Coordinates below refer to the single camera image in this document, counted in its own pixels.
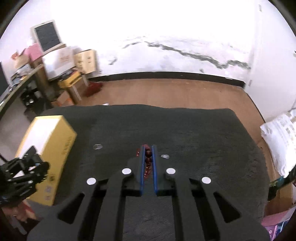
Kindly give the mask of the person's left hand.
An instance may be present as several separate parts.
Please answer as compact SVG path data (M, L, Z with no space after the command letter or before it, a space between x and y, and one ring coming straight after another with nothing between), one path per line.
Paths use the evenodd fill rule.
M22 201L16 207L2 207L1 209L5 216L14 216L19 221L26 222L28 218L37 220L36 214L26 200Z

